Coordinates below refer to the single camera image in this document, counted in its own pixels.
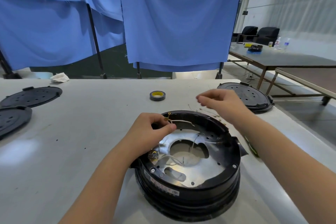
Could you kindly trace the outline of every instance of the label sticker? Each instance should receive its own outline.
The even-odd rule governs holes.
[[[153,177],[151,177],[151,176],[149,175],[149,173],[147,173],[146,170],[144,170],[144,172],[145,172],[145,176],[146,176],[146,178],[149,179],[149,180],[150,180],[155,186],[157,186],[158,188],[160,188],[160,189],[162,189],[163,191],[168,192],[168,193],[170,193],[170,194],[172,194],[172,195],[174,195],[174,196],[179,196],[179,195],[180,195],[180,192],[179,192],[179,191],[174,190],[174,189],[171,189],[171,188],[168,188],[168,187],[166,187],[165,185],[159,183],[159,182],[156,181]]]

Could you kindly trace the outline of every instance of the white work table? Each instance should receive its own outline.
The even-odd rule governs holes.
[[[63,90],[59,98],[33,107],[29,124],[0,141],[1,224],[57,223],[99,162],[122,139],[141,112],[199,110],[195,96],[223,82],[239,81],[83,79],[58,85]],[[29,86],[48,85],[49,80],[0,80],[0,100]],[[151,101],[149,93],[154,90],[164,91],[166,99]],[[259,116],[336,172],[335,151],[276,105]],[[230,124],[227,127],[250,153],[241,135]],[[113,223],[176,222],[147,203],[133,171],[129,170]],[[265,164],[250,153],[241,158],[237,200],[227,212],[205,223],[301,224],[306,221]]]

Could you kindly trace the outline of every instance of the black chair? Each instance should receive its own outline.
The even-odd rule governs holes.
[[[280,29],[276,27],[261,28],[257,34],[257,38],[253,39],[253,42],[263,45],[268,45],[269,42],[273,42],[272,46],[274,46],[274,43],[278,38],[279,31]]]
[[[255,36],[257,34],[258,27],[255,26],[246,26],[241,34],[233,33],[231,42],[246,42],[247,37]]]

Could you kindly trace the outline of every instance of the water bottle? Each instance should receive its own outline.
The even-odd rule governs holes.
[[[289,45],[289,40],[290,40],[290,38],[288,38],[287,41],[284,44],[284,47],[283,47],[284,51],[287,51],[287,48],[288,48],[288,45]]]
[[[280,48],[280,40],[281,40],[281,37],[278,37],[278,39],[274,43],[274,49],[281,49]]]

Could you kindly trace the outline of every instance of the person's left hand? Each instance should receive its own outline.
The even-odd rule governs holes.
[[[153,129],[153,123],[163,127]],[[170,124],[163,115],[144,112],[137,117],[120,144],[128,148],[133,161],[158,145],[166,135],[174,132],[175,129],[176,125]]]

